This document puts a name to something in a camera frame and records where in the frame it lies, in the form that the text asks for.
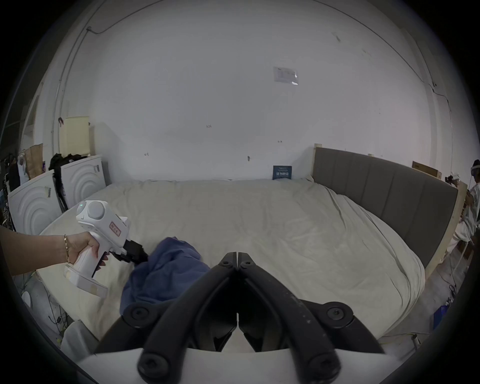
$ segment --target wooden plank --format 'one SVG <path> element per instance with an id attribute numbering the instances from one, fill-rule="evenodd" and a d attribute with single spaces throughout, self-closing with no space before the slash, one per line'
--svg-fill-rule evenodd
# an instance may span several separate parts
<path id="1" fill-rule="evenodd" d="M 457 189 L 458 193 L 456 195 L 456 201 L 453 208 L 452 216 L 450 217 L 450 221 L 448 222 L 447 229 L 444 233 L 442 241 L 440 241 L 440 244 L 438 245 L 437 250 L 433 254 L 433 257 L 431 258 L 428 265 L 425 267 L 425 279 L 428 279 L 430 277 L 437 265 L 445 256 L 447 246 L 453 237 L 456 225 L 460 221 L 460 216 L 462 215 L 463 210 L 463 203 L 465 202 L 465 196 L 467 195 L 467 185 L 459 181 Z"/>

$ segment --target white duvet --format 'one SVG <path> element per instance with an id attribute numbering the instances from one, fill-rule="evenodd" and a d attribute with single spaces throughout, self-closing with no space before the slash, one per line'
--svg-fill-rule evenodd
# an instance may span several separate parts
<path id="1" fill-rule="evenodd" d="M 425 284 L 419 258 L 387 224 L 309 180 L 128 182 L 90 199 L 127 216 L 131 239 L 147 253 L 166 236 L 193 245 L 209 266 L 227 252 L 247 252 L 300 299 L 349 305 L 376 337 L 407 315 Z M 81 232 L 75 212 L 43 234 Z M 133 265 L 110 257 L 96 273 L 105 299 L 74 287 L 63 268 L 38 273 L 65 311 L 101 338 L 120 316 Z"/>

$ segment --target white pants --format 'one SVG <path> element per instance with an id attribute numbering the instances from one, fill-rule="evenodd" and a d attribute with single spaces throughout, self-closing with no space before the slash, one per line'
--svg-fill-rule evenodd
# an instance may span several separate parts
<path id="1" fill-rule="evenodd" d="M 465 224 L 464 221 L 460 221 L 455 228 L 455 232 L 453 233 L 453 237 L 450 240 L 450 243 L 448 244 L 447 247 L 447 254 L 452 253 L 456 245 L 460 240 L 462 241 L 470 241 L 470 231 L 468 230 L 467 225 Z"/>

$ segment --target gold bracelet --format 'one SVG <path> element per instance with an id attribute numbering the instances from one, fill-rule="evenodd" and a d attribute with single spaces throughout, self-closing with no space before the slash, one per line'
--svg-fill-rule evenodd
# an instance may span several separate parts
<path id="1" fill-rule="evenodd" d="M 67 235 L 63 235 L 63 239 L 65 240 L 65 251 L 67 252 L 67 263 L 70 264 L 70 256 L 68 255 Z"/>

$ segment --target blue towel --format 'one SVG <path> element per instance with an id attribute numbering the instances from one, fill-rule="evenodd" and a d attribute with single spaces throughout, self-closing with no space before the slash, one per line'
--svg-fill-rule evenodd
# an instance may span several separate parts
<path id="1" fill-rule="evenodd" d="M 156 304 L 177 298 L 209 269 L 186 241 L 163 239 L 148 261 L 138 264 L 130 274 L 123 287 L 120 314 L 133 302 Z"/>

